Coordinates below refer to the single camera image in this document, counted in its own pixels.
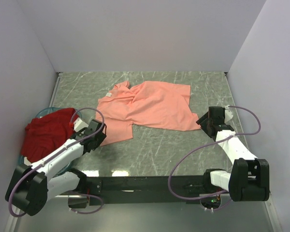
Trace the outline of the salmon pink t shirt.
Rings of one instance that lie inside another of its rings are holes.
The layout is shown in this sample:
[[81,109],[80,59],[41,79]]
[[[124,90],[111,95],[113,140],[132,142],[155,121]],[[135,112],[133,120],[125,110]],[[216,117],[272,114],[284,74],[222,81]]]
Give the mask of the salmon pink t shirt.
[[145,81],[130,86],[129,81],[114,85],[98,100],[97,120],[107,126],[102,146],[133,138],[133,125],[193,131],[201,127],[198,115],[189,107],[191,87],[161,81]]

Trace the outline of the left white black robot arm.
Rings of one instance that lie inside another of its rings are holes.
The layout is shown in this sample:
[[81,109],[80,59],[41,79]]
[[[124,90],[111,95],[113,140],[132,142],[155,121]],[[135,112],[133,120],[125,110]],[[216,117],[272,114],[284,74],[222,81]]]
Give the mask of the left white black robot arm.
[[106,138],[105,122],[92,120],[88,127],[75,132],[58,149],[31,165],[20,164],[13,173],[5,194],[10,214],[19,217],[12,207],[33,216],[52,198],[65,192],[88,193],[87,176],[82,171],[70,169],[59,174],[68,164],[85,153],[95,150]]

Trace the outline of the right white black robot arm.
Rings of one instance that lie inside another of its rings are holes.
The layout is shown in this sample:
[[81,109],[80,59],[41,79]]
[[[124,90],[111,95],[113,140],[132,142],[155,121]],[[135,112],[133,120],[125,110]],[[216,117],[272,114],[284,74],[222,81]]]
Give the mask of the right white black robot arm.
[[220,188],[235,202],[267,201],[270,195],[269,163],[252,154],[240,141],[240,133],[228,124],[233,117],[230,106],[210,106],[197,120],[215,144],[219,145],[232,163],[229,173],[222,169],[207,169],[203,174],[203,189],[213,193]]

